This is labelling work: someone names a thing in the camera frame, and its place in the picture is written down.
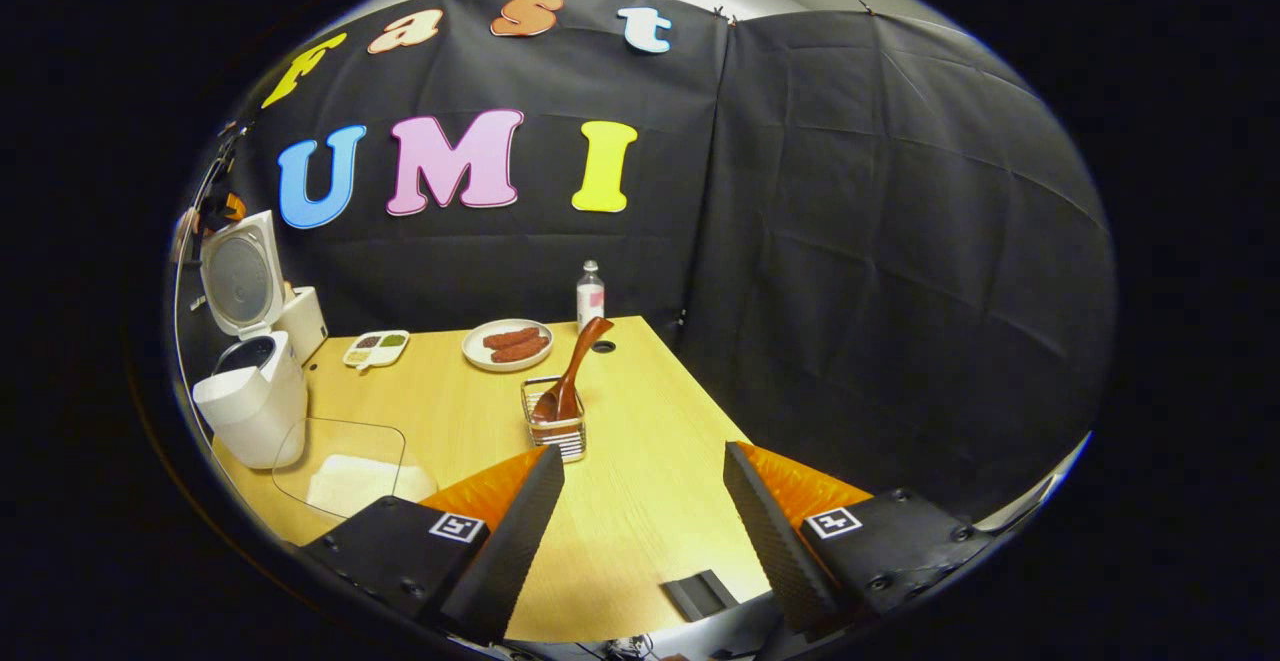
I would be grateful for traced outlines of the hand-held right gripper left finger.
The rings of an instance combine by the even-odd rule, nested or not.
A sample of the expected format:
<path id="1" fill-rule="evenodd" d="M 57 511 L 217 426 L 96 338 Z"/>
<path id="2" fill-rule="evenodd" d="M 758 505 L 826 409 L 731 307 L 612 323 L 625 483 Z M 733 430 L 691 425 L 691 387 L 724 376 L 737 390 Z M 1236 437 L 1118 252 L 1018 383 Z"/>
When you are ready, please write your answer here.
<path id="1" fill-rule="evenodd" d="M 477 644 L 506 637 L 564 484 L 536 447 L 419 502 L 384 496 L 303 547 L 372 602 Z"/>

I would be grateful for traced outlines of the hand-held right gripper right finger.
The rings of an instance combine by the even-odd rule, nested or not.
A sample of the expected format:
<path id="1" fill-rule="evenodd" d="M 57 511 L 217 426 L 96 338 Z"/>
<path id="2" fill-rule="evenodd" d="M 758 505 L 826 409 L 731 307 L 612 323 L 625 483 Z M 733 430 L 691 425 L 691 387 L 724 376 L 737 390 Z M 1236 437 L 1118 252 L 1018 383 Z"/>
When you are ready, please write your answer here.
<path id="1" fill-rule="evenodd" d="M 900 615 L 959 580 L 997 537 L 923 494 L 872 494 L 741 441 L 724 486 L 787 628 L 820 637 Z"/>

